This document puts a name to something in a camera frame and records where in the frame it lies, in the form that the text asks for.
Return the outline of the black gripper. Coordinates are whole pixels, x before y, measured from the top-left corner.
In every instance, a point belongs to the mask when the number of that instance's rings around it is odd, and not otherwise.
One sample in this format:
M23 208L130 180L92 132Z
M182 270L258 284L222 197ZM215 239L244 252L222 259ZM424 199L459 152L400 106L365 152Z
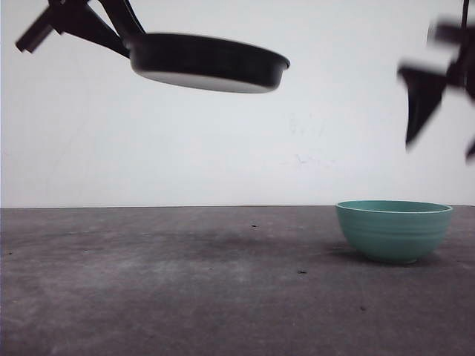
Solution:
M449 17L437 19L429 27L427 40L450 47L455 52L445 75L408 65L398 68L397 75L407 88L406 148L415 142L439 107L448 84L464 91L474 91L474 21ZM469 162L474 155L475 139L465 152L465 161Z
M129 0L99 0L99 3L120 37L145 33ZM88 1L49 1L45 10L16 41L16 48L20 52L32 53L54 30L129 58L129 51L120 37L89 7Z

